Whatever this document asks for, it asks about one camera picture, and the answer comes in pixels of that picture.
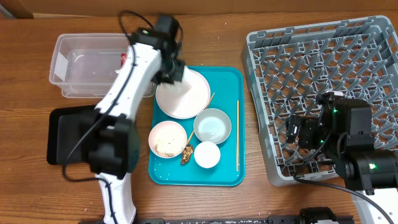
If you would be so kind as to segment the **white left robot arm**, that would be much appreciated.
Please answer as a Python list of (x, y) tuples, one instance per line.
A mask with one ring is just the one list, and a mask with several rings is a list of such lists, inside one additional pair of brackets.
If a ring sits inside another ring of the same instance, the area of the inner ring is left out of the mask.
[(81, 152), (101, 188), (102, 223), (136, 223), (131, 174), (139, 162), (141, 144), (135, 125), (137, 111), (150, 83), (175, 84), (183, 79), (185, 62), (179, 60), (182, 46), (176, 36), (183, 29), (171, 15), (159, 15), (148, 28), (125, 36), (129, 42), (126, 61), (113, 85), (91, 111), (80, 114), (80, 138), (72, 151)]

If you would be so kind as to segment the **white paper cup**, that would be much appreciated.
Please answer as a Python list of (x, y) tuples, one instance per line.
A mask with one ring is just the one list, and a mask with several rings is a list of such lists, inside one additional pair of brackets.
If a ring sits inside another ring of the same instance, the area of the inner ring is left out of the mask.
[(195, 162), (204, 169), (210, 169), (216, 166), (221, 158), (219, 147), (209, 141), (201, 142), (195, 148), (194, 159)]

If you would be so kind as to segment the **white napkin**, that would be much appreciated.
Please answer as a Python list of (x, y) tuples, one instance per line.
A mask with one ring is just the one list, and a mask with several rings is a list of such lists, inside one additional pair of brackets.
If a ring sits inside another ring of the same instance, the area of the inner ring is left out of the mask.
[(193, 72), (185, 66), (181, 81), (157, 86), (155, 94), (157, 104), (165, 114), (177, 119), (193, 117), (190, 100), (194, 90), (194, 78)]

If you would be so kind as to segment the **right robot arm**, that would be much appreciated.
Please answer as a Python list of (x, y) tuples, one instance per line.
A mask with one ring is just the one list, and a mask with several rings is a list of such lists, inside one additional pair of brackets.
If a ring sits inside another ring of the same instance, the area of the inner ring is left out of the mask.
[(363, 223), (397, 223), (397, 154), (374, 146), (372, 109), (365, 100), (346, 98), (340, 91), (317, 96), (318, 117), (290, 115), (286, 141), (331, 159), (344, 186), (307, 180), (295, 181), (329, 187), (351, 195)]

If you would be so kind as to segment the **pink bowl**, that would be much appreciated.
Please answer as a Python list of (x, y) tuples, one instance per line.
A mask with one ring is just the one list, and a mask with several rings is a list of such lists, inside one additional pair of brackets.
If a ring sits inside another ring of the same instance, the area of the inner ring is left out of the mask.
[(179, 142), (181, 151), (176, 156), (178, 156), (185, 149), (185, 146), (187, 145), (187, 133), (185, 129), (175, 121), (163, 121), (156, 124), (150, 131), (148, 143), (151, 151), (156, 156), (164, 159), (170, 159), (176, 157), (176, 156), (162, 157), (158, 155), (158, 153), (155, 151), (156, 139), (175, 139), (177, 142)]

